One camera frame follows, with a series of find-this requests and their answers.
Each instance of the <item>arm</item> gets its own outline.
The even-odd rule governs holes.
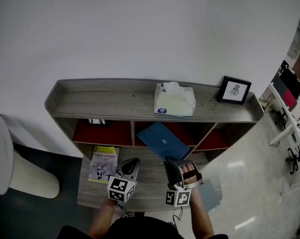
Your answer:
[[[114,214],[115,201],[106,199],[97,214],[97,217],[89,228],[88,235],[94,239],[100,239],[105,236],[111,226],[112,216]]]
[[[182,173],[194,170],[192,164],[182,166]],[[185,184],[196,182],[196,176],[184,180]],[[200,199],[200,193],[197,188],[192,189],[190,198],[190,208],[192,216],[192,229],[196,239],[207,239],[214,235],[209,216]]]

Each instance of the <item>forearm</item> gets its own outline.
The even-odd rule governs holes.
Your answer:
[[[106,199],[89,228],[88,235],[92,238],[99,239],[105,236],[111,226],[112,216],[114,214],[115,201]]]
[[[200,199],[200,193],[197,188],[191,192],[190,199],[192,229],[196,239],[206,239],[214,235],[209,216]]]

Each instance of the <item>black shirt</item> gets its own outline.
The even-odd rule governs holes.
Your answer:
[[[65,226],[57,239],[91,239],[85,233]],[[175,227],[169,223],[152,217],[121,218],[116,220],[110,227],[105,239],[183,239]],[[215,235],[211,239],[228,239],[226,235]]]

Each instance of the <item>hand drawing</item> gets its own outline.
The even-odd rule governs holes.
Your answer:
[[[233,96],[237,96],[239,95],[239,85],[236,84],[235,87],[230,91],[230,94],[233,95]]]

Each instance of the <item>person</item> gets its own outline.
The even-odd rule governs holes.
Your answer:
[[[193,165],[181,167],[182,173],[194,170]],[[185,184],[196,181],[196,176],[184,180]],[[200,199],[197,188],[192,189],[190,198],[192,229],[196,239],[228,239],[226,235],[214,235],[214,230],[208,213]],[[70,227],[62,227],[57,239],[119,239],[119,238],[155,238],[182,239],[177,229],[170,223],[152,217],[125,217],[116,220],[111,225],[115,210],[115,201],[106,199],[88,231],[88,235]]]

